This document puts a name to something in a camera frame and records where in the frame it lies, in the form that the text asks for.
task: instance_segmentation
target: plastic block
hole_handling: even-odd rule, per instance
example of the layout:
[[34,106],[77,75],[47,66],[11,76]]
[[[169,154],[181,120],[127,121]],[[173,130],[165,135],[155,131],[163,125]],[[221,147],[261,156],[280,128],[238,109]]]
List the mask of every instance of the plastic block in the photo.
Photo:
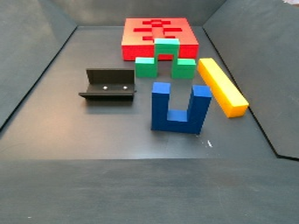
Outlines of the plastic block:
[[174,79],[193,79],[194,78],[195,69],[185,69],[185,70],[173,70],[173,78]]
[[155,49],[175,49],[179,50],[181,40],[178,38],[157,38],[154,40]]
[[[125,60],[155,56],[155,39],[179,39],[181,59],[197,59],[199,42],[185,17],[127,18],[122,40]],[[159,55],[159,60],[171,60],[173,55]]]
[[178,67],[197,67],[195,59],[178,59]]
[[211,104],[211,89],[193,86],[187,110],[169,109],[171,83],[154,83],[153,130],[201,134]]
[[246,114],[249,101],[230,81],[214,59],[201,59],[198,70],[227,117]]
[[135,59],[135,76],[154,78],[158,75],[158,66],[154,58]]

